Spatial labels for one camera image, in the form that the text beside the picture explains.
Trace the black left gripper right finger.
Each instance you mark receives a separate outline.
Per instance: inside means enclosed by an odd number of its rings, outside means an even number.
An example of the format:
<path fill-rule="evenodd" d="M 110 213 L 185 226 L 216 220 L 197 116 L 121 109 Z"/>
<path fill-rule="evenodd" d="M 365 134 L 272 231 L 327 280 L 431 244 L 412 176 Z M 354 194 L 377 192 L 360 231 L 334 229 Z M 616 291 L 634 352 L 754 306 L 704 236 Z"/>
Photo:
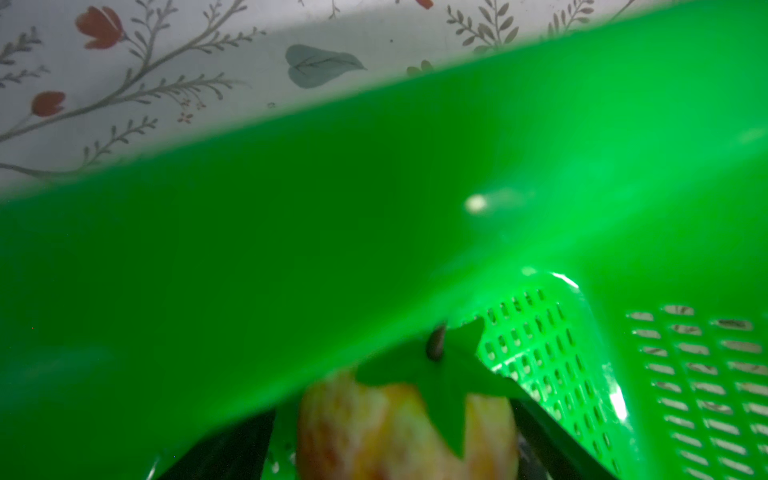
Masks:
<path fill-rule="evenodd" d="M 616 479 L 532 398 L 510 405 L 519 433 L 553 479 Z"/>

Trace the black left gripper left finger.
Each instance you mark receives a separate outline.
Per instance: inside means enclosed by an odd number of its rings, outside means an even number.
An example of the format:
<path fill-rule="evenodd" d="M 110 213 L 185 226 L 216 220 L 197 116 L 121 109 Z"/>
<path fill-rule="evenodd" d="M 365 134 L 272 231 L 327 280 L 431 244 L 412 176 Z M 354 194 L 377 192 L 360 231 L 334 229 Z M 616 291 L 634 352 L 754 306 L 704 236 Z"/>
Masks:
<path fill-rule="evenodd" d="M 275 416 L 275 409 L 263 412 L 198 442 L 160 479 L 260 479 Z"/>

